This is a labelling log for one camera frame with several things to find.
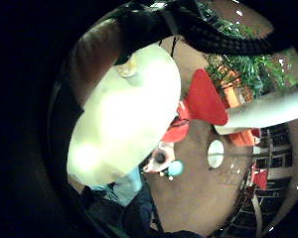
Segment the window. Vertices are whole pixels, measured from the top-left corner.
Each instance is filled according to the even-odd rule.
[[[227,233],[238,237],[254,237],[256,235],[255,229],[246,229],[242,227],[231,226]]]
[[[256,217],[254,213],[240,212],[233,220],[234,225],[256,228]]]
[[[270,167],[271,168],[283,167],[282,166],[282,161],[283,161],[282,159],[283,159],[283,156],[278,156],[278,157],[272,158]]]
[[[272,219],[276,216],[276,213],[271,213],[271,214],[262,214],[262,227],[265,228],[267,227]]]
[[[260,199],[260,210],[262,213],[277,212],[284,201],[284,197],[262,197]]]
[[[291,177],[289,178],[279,178],[279,179],[270,179],[267,182],[267,189],[276,189],[276,188],[287,188]]]
[[[292,167],[292,154],[286,154],[285,167]]]
[[[274,190],[257,190],[256,195],[258,197],[283,197],[285,196],[286,189],[274,189]]]

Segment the person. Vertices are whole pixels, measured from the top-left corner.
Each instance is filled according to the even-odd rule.
[[[149,4],[151,1],[131,1],[108,13],[77,41],[65,60],[49,109],[49,137],[50,144],[53,145],[51,151],[56,158],[67,157],[66,151],[75,122],[83,113],[82,108],[101,79],[114,64],[124,63],[132,53],[141,48],[172,35],[182,35],[190,46],[205,53],[259,55],[278,52],[288,47],[274,44],[278,38],[273,34],[257,40],[226,36],[199,17],[195,11],[197,9],[193,9],[197,8],[194,0],[166,1],[162,7],[148,6]],[[66,180],[64,165],[60,163],[55,167],[58,174],[62,175],[60,180]],[[147,232],[147,220],[152,207],[148,199],[144,198],[148,195],[144,187],[146,186],[142,186],[129,204],[126,201],[117,203],[109,199],[100,200],[110,201],[107,207],[115,205],[117,211],[124,210],[122,223],[130,236],[159,236],[160,234]],[[132,227],[128,228],[128,221],[134,220],[143,222],[144,229],[134,231]],[[177,235],[200,237],[187,231],[163,234],[164,237]]]
[[[191,231],[163,232],[150,226],[155,205],[149,184],[140,175],[138,167],[114,183],[89,188],[94,197],[86,208],[90,217],[120,227],[129,237],[202,238]]]

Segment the leaves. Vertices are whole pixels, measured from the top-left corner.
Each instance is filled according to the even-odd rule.
[[[219,31],[237,38],[251,38],[258,35],[259,28],[249,28],[241,24],[233,24],[223,19],[218,22]],[[285,51],[285,58],[290,58],[290,51]],[[235,72],[240,79],[240,85],[247,86],[252,91],[253,97],[259,97],[271,90],[281,89],[297,83],[296,78],[285,70],[281,63],[273,56],[226,56],[208,55],[208,74],[211,76],[218,89],[223,87],[223,82],[232,84],[236,76],[229,75],[229,71]]]

